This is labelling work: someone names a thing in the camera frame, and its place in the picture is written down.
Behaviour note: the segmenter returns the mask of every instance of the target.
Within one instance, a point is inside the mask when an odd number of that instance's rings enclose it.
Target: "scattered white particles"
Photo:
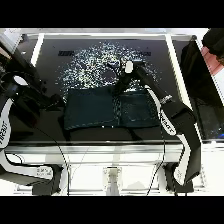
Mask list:
[[[104,75],[111,69],[107,63],[119,67],[120,60],[142,60],[146,64],[149,74],[158,80],[158,72],[153,69],[149,56],[143,56],[139,50],[120,45],[119,43],[99,42],[87,49],[76,50],[71,62],[60,67],[60,75],[55,84],[60,85],[64,101],[67,99],[69,89],[88,89],[113,85],[117,81],[114,75]],[[141,89],[138,81],[133,81],[127,91]]]

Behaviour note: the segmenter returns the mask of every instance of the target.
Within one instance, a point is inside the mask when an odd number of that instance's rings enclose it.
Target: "folded black garment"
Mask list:
[[[113,86],[73,89],[68,93],[64,128],[114,126],[154,127],[159,125],[156,108],[145,91],[112,95]]]

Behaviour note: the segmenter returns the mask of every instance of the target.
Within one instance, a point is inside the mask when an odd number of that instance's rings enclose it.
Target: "white speckles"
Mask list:
[[[117,81],[115,74],[114,76],[104,76],[103,74],[110,70],[106,66],[107,63],[119,66],[120,60],[144,61],[149,74],[152,74],[154,80],[157,81],[157,71],[152,69],[149,57],[143,56],[139,50],[121,46],[119,43],[101,41],[87,49],[76,50],[70,63],[61,66],[60,76],[55,84],[62,86],[63,100],[66,101],[69,89],[87,89],[115,84]],[[139,88],[139,82],[133,81],[127,91],[135,91]]]

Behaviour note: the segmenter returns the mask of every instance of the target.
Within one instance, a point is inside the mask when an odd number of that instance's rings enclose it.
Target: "glossy black surface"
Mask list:
[[[88,49],[102,43],[116,43],[124,46],[126,49],[134,49],[143,52],[152,66],[152,72],[156,75],[156,81],[162,89],[171,94],[174,99],[178,98],[177,87],[173,75],[173,69],[168,56],[168,48],[165,40],[78,40],[78,39],[44,39],[39,58],[36,64],[37,72],[42,80],[46,81],[46,95],[51,96],[55,93],[63,95],[61,88],[63,82],[59,83],[58,77],[63,74],[63,70],[68,68],[72,62],[73,56],[59,56],[60,51],[80,51]],[[20,52],[26,52],[23,57],[30,60],[35,41],[30,40],[27,43],[19,45]],[[111,79],[115,74],[106,70],[102,76]],[[65,133],[63,132],[63,108],[60,111],[41,111],[37,127],[47,133],[56,141],[65,142]],[[53,142],[51,138],[39,132],[38,130],[28,128],[15,116],[10,115],[12,125],[11,141],[22,142]],[[142,140],[161,140],[160,127],[132,129],[134,134]],[[131,141],[133,135],[122,128],[83,128],[70,133],[71,141]],[[166,140],[178,140],[165,133]]]
[[[189,42],[173,41],[173,44],[178,62],[181,65],[183,63],[183,49],[187,48]],[[192,60],[192,72],[187,77],[182,69],[182,74],[192,108],[197,115],[201,137],[203,140],[223,140],[224,107],[221,104],[215,84],[196,43],[192,45],[192,50],[196,57],[194,62]]]

